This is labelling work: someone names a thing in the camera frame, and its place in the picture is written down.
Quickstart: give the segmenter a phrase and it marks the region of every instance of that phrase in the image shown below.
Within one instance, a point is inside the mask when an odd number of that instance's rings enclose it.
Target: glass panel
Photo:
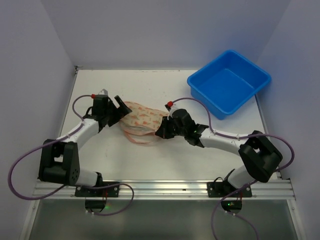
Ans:
[[[109,200],[113,212],[126,204]],[[120,214],[101,217],[85,214],[83,200],[42,200],[30,240],[208,240],[213,239],[210,218],[212,200],[135,200]],[[285,200],[244,201],[240,214],[257,228],[261,240],[296,240]],[[221,240],[254,240],[246,222],[221,209],[215,216]]]

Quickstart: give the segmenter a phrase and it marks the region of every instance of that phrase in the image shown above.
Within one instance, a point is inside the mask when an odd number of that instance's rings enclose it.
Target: patterned cloth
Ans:
[[[128,140],[135,144],[151,144],[157,139],[155,132],[159,129],[162,117],[167,116],[168,113],[165,111],[152,109],[141,104],[125,101],[124,102],[132,112],[125,117],[123,117],[119,124],[122,128],[124,135]],[[153,141],[139,141],[132,138],[131,135],[144,136],[152,135],[154,136]]]

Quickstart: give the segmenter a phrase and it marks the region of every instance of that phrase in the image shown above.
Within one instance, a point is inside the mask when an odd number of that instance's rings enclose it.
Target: metal extrusion bar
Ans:
[[[209,198],[207,180],[117,180],[127,183],[134,189],[136,200],[217,200]],[[59,187],[58,184],[38,182],[33,196],[42,196]],[[251,186],[252,197],[245,200],[294,200],[294,192],[290,180],[270,180]],[[85,199],[75,197],[75,187],[65,187],[48,199]],[[126,186],[120,186],[118,200],[130,199],[132,192]]]

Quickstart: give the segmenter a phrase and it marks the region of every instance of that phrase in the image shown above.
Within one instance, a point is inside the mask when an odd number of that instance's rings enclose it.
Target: blue tray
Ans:
[[[271,81],[270,75],[234,50],[188,77],[191,95],[218,119],[235,113]]]

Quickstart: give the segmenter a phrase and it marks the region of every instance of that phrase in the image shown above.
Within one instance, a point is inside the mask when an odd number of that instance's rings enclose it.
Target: white wall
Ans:
[[[268,130],[285,137],[296,151],[284,176],[292,180],[310,240],[320,234],[319,10],[318,0],[292,0],[258,60],[273,78],[259,96]]]
[[[0,1],[0,238],[18,239],[30,202],[14,196],[8,170],[22,153],[56,137],[74,68],[38,0]],[[40,152],[20,164],[14,185],[30,196]]]
[[[76,65],[195,69],[226,49],[256,61],[290,0],[42,0]]]

